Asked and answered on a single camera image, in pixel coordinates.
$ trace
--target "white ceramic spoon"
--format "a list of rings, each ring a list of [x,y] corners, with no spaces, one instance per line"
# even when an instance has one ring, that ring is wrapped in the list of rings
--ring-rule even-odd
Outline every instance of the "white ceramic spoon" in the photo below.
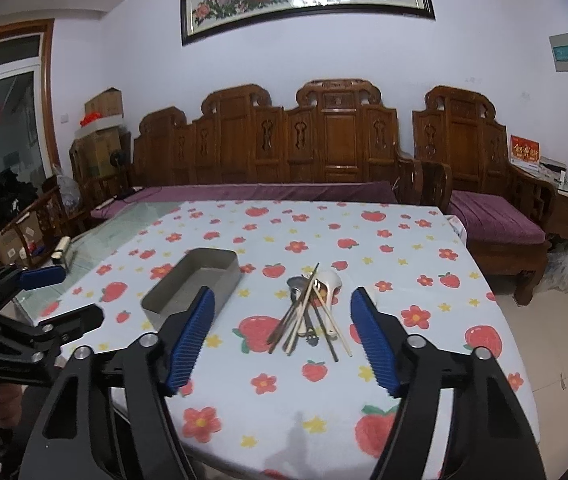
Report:
[[[332,313],[333,295],[335,293],[335,289],[342,286],[342,279],[333,270],[320,270],[315,279],[326,287],[326,307]],[[326,325],[326,332],[328,335],[330,337],[336,337],[337,332],[335,331],[335,327],[333,326],[333,323],[331,323],[331,320],[328,319],[328,316],[326,316],[324,323]]]

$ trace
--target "person's hand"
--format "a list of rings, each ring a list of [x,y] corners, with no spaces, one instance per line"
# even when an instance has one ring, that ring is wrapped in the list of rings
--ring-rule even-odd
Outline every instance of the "person's hand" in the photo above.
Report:
[[[22,387],[0,384],[0,428],[14,428],[22,416]]]

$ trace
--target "metal tray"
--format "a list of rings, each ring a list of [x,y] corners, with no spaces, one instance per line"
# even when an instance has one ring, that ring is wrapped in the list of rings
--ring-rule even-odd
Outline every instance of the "metal tray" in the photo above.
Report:
[[[160,330],[167,317],[187,310],[200,287],[208,286],[215,294],[217,317],[241,275],[235,252],[193,249],[142,298],[142,308],[153,327]]]

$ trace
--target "cardboard box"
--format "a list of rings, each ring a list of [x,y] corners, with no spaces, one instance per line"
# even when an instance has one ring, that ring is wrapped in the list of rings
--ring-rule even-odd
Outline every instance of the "cardboard box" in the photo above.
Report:
[[[84,183],[90,178],[117,173],[117,169],[110,164],[110,154],[120,147],[118,128],[99,130],[75,139],[71,152],[77,165],[78,182]]]
[[[38,216],[35,213],[29,213],[18,225],[27,244],[31,242],[35,242],[36,245],[40,244],[42,231],[40,230]],[[11,229],[0,235],[0,261],[8,265],[20,259],[26,260],[26,251],[20,237],[14,229]]]
[[[102,117],[110,117],[112,115],[124,115],[124,107],[122,105],[122,92],[116,88],[109,88],[84,105],[85,114],[99,112]]]

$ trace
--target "glass table top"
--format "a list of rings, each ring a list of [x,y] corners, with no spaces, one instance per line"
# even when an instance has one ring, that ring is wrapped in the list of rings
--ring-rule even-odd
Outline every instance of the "glass table top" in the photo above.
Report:
[[[124,208],[113,218],[75,238],[66,253],[70,264],[64,282],[58,285],[23,290],[13,301],[31,320],[46,306],[75,285],[114,250],[131,240],[144,227],[175,209],[182,202],[139,202]]]

